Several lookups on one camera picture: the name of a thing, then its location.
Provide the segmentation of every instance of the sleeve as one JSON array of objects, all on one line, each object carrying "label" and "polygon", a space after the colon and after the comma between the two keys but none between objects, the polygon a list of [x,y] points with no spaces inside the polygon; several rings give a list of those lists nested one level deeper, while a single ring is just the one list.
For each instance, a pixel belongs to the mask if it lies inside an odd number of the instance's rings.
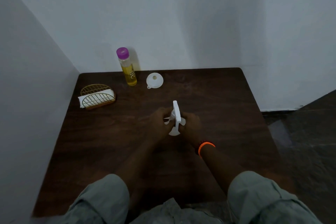
[{"label": "sleeve", "polygon": [[227,199],[237,224],[320,223],[298,198],[281,189],[275,181],[245,171],[233,179]]},{"label": "sleeve", "polygon": [[117,175],[107,175],[80,193],[61,223],[124,224],[128,204],[129,192],[124,181]]}]

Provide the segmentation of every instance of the hand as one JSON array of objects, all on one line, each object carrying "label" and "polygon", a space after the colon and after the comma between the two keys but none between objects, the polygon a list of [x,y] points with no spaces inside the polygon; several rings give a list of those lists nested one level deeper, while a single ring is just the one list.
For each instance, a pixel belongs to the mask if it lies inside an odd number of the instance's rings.
[{"label": "hand", "polygon": [[194,113],[181,112],[181,117],[185,118],[185,125],[178,127],[183,137],[196,148],[199,142],[204,140],[202,135],[202,124],[199,116]]},{"label": "hand", "polygon": [[149,117],[146,130],[146,139],[153,143],[157,143],[165,138],[175,125],[174,120],[170,120],[169,124],[165,124],[163,118],[169,117],[173,107],[160,107]]}]

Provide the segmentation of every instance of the person's right arm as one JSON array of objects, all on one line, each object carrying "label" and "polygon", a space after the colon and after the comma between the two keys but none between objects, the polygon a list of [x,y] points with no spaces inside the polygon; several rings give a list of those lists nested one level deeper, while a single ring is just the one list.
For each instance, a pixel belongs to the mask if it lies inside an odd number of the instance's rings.
[{"label": "person's right arm", "polygon": [[[192,113],[182,113],[182,117],[186,124],[179,126],[179,132],[197,148],[207,140],[200,119]],[[246,171],[211,145],[204,145],[200,155],[227,195],[235,223],[320,223],[304,203],[275,181]]]}]

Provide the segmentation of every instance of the gray shirt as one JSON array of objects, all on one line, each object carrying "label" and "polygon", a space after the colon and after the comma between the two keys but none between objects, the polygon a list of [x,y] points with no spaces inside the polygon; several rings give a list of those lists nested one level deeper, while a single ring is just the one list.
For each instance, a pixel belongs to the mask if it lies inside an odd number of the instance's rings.
[{"label": "gray shirt", "polygon": [[[234,178],[228,191],[228,203],[235,223],[320,223],[295,195],[252,171],[245,171]],[[61,223],[123,224],[128,204],[126,184],[117,175],[107,175],[84,189]],[[171,198],[132,222],[140,223],[223,222],[203,211],[181,209]]]}]

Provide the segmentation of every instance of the bottle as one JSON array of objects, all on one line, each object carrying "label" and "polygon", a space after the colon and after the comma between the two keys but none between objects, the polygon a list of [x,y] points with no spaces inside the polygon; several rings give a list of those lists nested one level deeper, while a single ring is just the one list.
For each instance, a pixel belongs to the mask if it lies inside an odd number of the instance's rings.
[{"label": "bottle", "polygon": [[131,58],[129,57],[128,49],[125,47],[120,47],[117,49],[117,56],[121,65],[121,68],[126,77],[126,82],[129,86],[134,86],[137,84],[137,78],[133,69],[133,64]]}]

